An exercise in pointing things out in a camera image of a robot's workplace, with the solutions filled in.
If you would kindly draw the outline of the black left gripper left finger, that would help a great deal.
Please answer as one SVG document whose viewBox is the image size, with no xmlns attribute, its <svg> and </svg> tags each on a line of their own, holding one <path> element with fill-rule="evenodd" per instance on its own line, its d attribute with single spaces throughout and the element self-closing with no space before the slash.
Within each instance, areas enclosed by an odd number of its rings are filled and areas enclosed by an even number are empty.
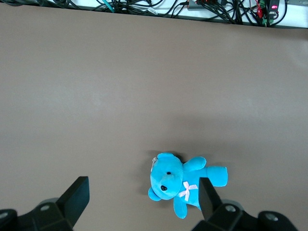
<svg viewBox="0 0 308 231">
<path fill-rule="evenodd" d="M 59 197 L 42 201 L 19 216 L 14 209 L 0 211 L 2 231 L 72 231 L 90 201 L 89 177 L 80 176 Z"/>
</svg>

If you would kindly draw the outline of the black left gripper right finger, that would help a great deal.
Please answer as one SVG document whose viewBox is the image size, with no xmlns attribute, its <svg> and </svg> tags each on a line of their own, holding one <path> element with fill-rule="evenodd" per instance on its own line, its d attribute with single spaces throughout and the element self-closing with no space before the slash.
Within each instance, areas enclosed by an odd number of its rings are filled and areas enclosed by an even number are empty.
<svg viewBox="0 0 308 231">
<path fill-rule="evenodd" d="M 208 178 L 199 180 L 199 205 L 204 219 L 194 231 L 296 231 L 285 215 L 261 211 L 253 217 L 234 203 L 223 202 Z"/>
</svg>

